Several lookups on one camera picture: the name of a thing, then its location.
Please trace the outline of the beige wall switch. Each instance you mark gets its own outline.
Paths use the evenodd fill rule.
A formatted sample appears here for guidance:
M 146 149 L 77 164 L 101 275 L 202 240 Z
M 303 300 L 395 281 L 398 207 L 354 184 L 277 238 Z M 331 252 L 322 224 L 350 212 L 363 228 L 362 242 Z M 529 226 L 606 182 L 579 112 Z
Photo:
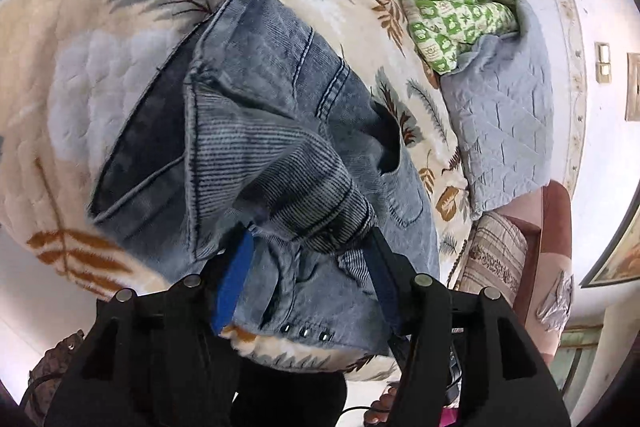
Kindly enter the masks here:
M 596 42 L 594 44 L 594 56 L 596 57 L 597 83 L 610 83 L 612 75 L 610 45 L 604 42 Z

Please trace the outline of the wooden wall panel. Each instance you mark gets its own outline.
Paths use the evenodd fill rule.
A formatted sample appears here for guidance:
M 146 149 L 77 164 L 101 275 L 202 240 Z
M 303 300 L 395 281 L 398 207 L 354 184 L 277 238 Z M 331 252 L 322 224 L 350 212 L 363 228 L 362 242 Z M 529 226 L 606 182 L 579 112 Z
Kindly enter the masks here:
M 640 54 L 627 54 L 626 121 L 640 120 Z

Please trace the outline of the brown patterned bag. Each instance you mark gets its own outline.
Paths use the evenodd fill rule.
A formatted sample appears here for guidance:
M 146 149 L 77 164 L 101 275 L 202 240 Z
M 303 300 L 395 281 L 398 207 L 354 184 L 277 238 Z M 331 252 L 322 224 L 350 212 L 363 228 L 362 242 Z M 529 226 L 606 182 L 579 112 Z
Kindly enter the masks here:
M 28 387 L 20 409 L 36 426 L 44 424 L 56 389 L 84 339 L 85 333 L 78 329 L 44 352 L 42 359 L 29 372 Z

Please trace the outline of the striped floral pillow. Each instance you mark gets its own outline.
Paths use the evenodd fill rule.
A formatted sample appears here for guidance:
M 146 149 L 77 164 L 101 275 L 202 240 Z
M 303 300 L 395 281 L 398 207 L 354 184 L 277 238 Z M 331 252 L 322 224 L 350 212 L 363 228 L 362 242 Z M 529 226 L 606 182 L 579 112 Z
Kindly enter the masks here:
M 485 212 L 474 225 L 454 290 L 479 294 L 493 287 L 513 306 L 527 251 L 526 238 L 513 222 L 495 211 Z

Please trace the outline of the blue denim jeans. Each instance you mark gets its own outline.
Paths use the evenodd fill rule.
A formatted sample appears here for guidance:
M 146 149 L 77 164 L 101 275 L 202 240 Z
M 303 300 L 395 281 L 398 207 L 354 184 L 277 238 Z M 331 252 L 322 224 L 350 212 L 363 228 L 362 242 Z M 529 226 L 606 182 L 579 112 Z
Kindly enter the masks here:
M 396 120 L 279 0 L 224 0 L 181 41 L 120 130 L 88 213 L 169 282 L 207 269 L 216 333 L 382 355 L 367 233 L 439 271 Z

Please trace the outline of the grey quilted blanket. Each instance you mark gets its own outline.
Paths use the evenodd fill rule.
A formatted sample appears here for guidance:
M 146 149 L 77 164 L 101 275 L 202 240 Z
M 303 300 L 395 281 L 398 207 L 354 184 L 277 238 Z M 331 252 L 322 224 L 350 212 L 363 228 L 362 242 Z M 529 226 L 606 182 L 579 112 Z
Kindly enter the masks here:
M 484 35 L 440 77 L 468 180 L 471 219 L 551 179 L 553 87 L 538 17 L 516 0 L 518 28 Z

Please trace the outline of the cream leaf-print bed blanket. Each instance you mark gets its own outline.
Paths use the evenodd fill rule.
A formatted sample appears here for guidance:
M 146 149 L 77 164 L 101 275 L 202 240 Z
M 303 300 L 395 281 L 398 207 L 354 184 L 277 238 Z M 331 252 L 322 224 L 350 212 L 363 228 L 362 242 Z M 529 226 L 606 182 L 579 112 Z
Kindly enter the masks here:
M 440 277 L 451 281 L 471 228 L 468 192 L 439 66 L 405 0 L 281 1 L 395 117 L 432 207 Z M 96 297 L 168 286 L 96 231 L 86 211 L 134 103 L 219 2 L 1 0 L 1 225 L 50 272 Z

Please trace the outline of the framed picture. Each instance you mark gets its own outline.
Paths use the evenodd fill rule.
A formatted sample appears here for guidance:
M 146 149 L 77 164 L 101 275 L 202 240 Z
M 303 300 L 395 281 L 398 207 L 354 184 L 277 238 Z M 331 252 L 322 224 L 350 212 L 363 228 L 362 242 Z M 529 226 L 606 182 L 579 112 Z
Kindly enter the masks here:
M 639 193 L 640 187 L 637 187 L 620 226 L 596 264 L 580 282 L 581 288 L 601 287 L 638 280 Z

